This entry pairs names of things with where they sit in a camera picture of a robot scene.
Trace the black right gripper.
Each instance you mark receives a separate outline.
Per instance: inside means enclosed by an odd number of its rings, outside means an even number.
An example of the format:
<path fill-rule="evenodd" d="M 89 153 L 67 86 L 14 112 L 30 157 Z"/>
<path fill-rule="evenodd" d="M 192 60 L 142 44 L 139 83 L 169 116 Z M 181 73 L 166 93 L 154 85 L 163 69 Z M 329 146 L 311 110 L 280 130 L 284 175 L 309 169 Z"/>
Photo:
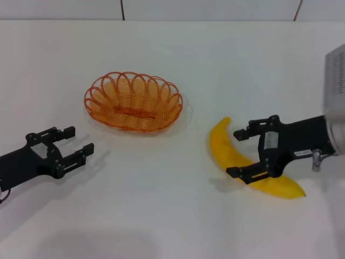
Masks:
<path fill-rule="evenodd" d="M 238 141 L 258 135 L 260 163 L 226 169 L 229 176 L 246 185 L 280 177 L 290 162 L 310 158 L 314 150 L 323 156 L 335 154 L 323 115 L 290 124 L 282 123 L 277 115 L 273 115 L 267 119 L 250 120 L 245 129 L 233 133 Z"/>

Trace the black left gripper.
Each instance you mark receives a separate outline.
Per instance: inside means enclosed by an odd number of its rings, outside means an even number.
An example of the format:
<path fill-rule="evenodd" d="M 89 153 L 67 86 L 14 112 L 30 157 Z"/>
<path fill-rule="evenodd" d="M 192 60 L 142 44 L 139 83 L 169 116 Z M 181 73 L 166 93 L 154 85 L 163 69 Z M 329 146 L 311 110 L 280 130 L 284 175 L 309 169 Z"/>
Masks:
<path fill-rule="evenodd" d="M 54 145 L 56 141 L 74 136 L 74 126 L 63 130 L 52 127 L 26 135 L 24 147 L 1 156 L 1 190 L 10 190 L 40 175 L 61 179 L 66 173 L 84 166 L 86 158 L 94 153 L 94 143 L 66 157 L 62 157 Z"/>

